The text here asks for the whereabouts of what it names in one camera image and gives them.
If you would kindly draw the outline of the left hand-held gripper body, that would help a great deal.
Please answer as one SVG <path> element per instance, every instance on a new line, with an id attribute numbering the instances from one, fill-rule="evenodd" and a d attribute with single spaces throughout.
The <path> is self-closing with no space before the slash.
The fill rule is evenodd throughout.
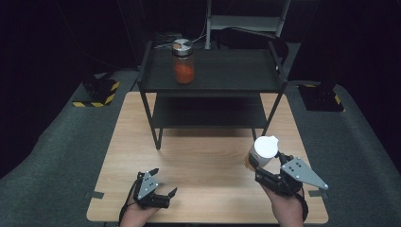
<path id="1" fill-rule="evenodd" d="M 168 208 L 170 198 L 167 195 L 155 193 L 159 183 L 154 176 L 149 176 L 146 172 L 139 172 L 133 190 L 134 201 L 143 209 L 150 207 Z"/>

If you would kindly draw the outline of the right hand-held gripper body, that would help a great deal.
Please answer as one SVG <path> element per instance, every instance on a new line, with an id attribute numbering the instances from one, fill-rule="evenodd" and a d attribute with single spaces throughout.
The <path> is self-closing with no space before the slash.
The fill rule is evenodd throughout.
<path id="1" fill-rule="evenodd" d="M 260 174 L 255 173 L 255 180 L 282 197 L 294 196 L 303 188 L 303 183 L 326 190 L 328 184 L 300 157 L 280 165 L 278 174 L 268 172 L 263 167 Z"/>

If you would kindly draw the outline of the white cup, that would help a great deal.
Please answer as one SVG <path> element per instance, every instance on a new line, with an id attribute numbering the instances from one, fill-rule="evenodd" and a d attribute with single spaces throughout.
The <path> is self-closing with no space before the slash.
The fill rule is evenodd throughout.
<path id="1" fill-rule="evenodd" d="M 257 166 L 264 167 L 278 152 L 279 140 L 275 136 L 260 136 L 258 137 L 244 159 L 244 165 L 251 171 L 254 167 L 251 165 L 251 159 L 257 161 Z"/>

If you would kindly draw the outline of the black metal rack with shelves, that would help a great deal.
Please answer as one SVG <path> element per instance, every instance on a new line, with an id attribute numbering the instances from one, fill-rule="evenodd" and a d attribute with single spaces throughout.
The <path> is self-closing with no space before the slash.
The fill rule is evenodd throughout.
<path id="1" fill-rule="evenodd" d="M 175 80 L 172 53 L 147 46 L 137 85 L 156 148 L 165 129 L 260 129 L 266 134 L 288 81 L 267 49 L 195 52 L 194 80 Z"/>

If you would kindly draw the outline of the glass spice jar orange powder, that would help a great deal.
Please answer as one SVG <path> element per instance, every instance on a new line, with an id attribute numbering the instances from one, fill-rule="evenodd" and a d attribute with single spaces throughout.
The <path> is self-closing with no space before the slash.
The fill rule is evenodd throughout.
<path id="1" fill-rule="evenodd" d="M 193 44 L 187 39 L 177 39 L 171 44 L 175 79 L 180 84 L 194 80 Z"/>

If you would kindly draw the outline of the person's left hand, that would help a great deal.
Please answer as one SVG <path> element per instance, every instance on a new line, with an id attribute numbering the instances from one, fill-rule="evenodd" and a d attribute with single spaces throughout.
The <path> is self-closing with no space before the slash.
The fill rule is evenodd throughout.
<path id="1" fill-rule="evenodd" d="M 157 212 L 159 208 L 141 208 L 136 203 L 130 204 L 120 220 L 119 227 L 144 227 L 147 221 Z"/>

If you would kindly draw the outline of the person's right hand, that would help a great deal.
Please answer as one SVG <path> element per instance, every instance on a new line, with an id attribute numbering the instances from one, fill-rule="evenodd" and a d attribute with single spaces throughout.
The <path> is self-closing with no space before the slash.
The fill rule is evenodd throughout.
<path id="1" fill-rule="evenodd" d="M 295 197 L 282 197 L 262 185 L 280 227 L 304 227 L 303 207 Z"/>

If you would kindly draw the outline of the black base with yellow stripes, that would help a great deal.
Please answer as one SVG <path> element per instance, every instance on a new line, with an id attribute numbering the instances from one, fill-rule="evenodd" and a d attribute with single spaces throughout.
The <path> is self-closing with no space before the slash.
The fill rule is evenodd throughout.
<path id="1" fill-rule="evenodd" d="M 301 84 L 298 86 L 305 108 L 312 112 L 343 112 L 339 96 L 333 90 L 324 90 L 320 85 Z"/>
<path id="2" fill-rule="evenodd" d="M 109 105 L 113 99 L 119 82 L 115 79 L 108 79 L 108 74 L 101 78 L 95 75 L 88 76 L 82 81 L 89 100 L 75 99 L 72 104 L 75 107 L 104 107 Z"/>

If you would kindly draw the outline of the grey felt cover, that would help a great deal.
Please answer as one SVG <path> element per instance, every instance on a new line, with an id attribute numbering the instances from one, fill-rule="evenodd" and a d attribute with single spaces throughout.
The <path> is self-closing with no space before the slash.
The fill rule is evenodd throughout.
<path id="1" fill-rule="evenodd" d="M 101 227 L 86 218 L 90 195 L 125 94 L 137 77 L 118 71 L 120 86 L 103 108 L 67 105 L 25 160 L 0 179 L 0 227 Z M 401 174 L 348 92 L 335 89 L 342 113 L 309 112 L 294 84 L 286 89 L 312 167 L 328 183 L 323 227 L 401 225 Z"/>

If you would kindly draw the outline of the grey metal stand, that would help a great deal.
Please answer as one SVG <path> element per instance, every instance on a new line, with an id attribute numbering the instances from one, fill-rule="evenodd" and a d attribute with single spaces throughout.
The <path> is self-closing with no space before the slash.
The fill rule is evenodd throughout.
<path id="1" fill-rule="evenodd" d="M 237 15 L 214 15 L 212 13 L 213 0 L 206 0 L 206 38 L 205 49 L 211 48 L 211 31 L 220 30 L 226 27 L 236 26 L 240 28 L 273 32 L 275 36 L 280 37 L 285 21 L 287 19 L 288 9 L 291 0 L 280 0 L 283 4 L 281 14 L 277 17 L 261 16 L 237 16 Z"/>

